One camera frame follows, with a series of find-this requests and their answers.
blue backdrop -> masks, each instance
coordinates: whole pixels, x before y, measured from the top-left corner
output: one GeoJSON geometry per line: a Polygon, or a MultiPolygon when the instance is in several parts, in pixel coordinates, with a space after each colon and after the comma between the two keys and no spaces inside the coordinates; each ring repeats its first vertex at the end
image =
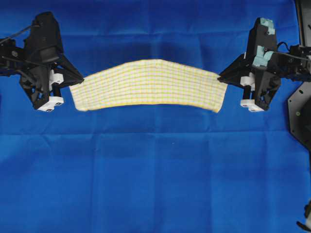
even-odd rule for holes
{"type": "MultiPolygon", "coordinates": [[[[2,1],[0,36],[52,11],[87,76],[140,59],[216,73],[246,50],[257,17],[299,43],[292,0],[2,1]]],[[[17,39],[22,40],[27,34],[17,39]]],[[[268,112],[228,87],[219,114],[177,105],[38,112],[0,78],[1,233],[292,233],[310,197],[307,150],[288,133],[288,80],[268,112]]]]}

black cable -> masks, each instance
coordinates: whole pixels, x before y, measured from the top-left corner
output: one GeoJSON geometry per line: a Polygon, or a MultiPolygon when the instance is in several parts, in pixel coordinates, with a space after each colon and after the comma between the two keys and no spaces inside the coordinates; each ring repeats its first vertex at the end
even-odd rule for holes
{"type": "Polygon", "coordinates": [[[284,42],[284,41],[282,41],[282,42],[280,42],[280,43],[277,44],[277,49],[278,49],[278,47],[280,47],[282,44],[286,46],[286,48],[287,48],[288,51],[290,50],[290,49],[288,48],[287,43],[284,42]]]}
{"type": "Polygon", "coordinates": [[[308,58],[304,58],[304,57],[297,57],[297,56],[290,55],[290,54],[285,53],[285,52],[273,52],[273,53],[276,53],[276,54],[281,54],[281,55],[285,55],[285,56],[292,57],[292,58],[295,58],[295,59],[299,59],[299,60],[304,60],[304,61],[311,62],[311,60],[310,60],[310,59],[308,59],[308,58]]]}
{"type": "Polygon", "coordinates": [[[11,35],[11,36],[8,36],[8,37],[6,37],[5,39],[1,40],[1,41],[0,41],[0,44],[3,44],[5,41],[7,41],[7,40],[9,40],[9,39],[12,39],[12,38],[14,38],[14,37],[17,37],[18,35],[24,33],[25,31],[29,30],[29,29],[32,28],[32,27],[39,27],[39,25],[30,25],[30,26],[28,26],[27,28],[24,28],[23,30],[19,31],[18,33],[15,33],[15,34],[13,34],[13,35],[11,35]]]}

